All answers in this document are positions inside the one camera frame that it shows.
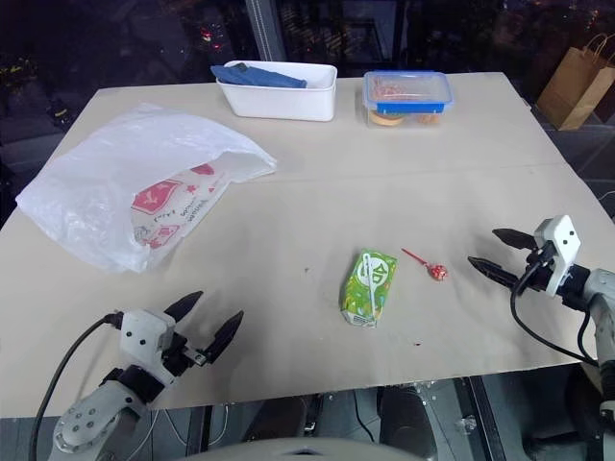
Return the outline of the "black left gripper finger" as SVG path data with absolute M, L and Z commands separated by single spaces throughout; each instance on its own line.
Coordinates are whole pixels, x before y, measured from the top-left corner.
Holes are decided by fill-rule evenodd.
M 167 323 L 172 322 L 174 325 L 177 325 L 191 312 L 191 310 L 199 302 L 203 294 L 204 292 L 202 290 L 199 290 L 181 297 L 176 302 L 170 304 L 163 311 L 163 319 Z
M 222 352 L 231 344 L 241 325 L 243 316 L 244 311 L 238 311 L 215 332 L 212 343 L 205 349 L 207 362 L 215 362 Z

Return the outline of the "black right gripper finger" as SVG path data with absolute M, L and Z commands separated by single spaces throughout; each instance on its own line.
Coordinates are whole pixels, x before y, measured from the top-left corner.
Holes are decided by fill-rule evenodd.
M 509 290 L 511 290 L 519 280 L 517 276 L 503 269 L 501 265 L 488 259 L 469 256 L 468 262 L 485 277 Z
M 507 246 L 518 250 L 534 250 L 535 240 L 534 237 L 525 232 L 514 229 L 494 229 L 492 233 L 496 235 Z

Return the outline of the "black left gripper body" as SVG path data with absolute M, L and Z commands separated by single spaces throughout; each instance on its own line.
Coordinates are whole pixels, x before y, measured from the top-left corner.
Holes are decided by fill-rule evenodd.
M 172 376 L 181 376 L 186 370 L 197 365 L 209 364 L 205 350 L 192 349 L 187 339 L 174 332 L 170 346 L 162 352 L 162 365 Z

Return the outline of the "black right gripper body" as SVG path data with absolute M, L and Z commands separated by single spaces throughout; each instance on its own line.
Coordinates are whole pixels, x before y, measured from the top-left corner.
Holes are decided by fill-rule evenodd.
M 527 288 L 544 291 L 551 277 L 551 244 L 545 243 L 541 248 L 531 251 L 526 258 L 525 273 L 514 285 L 515 292 L 524 292 Z

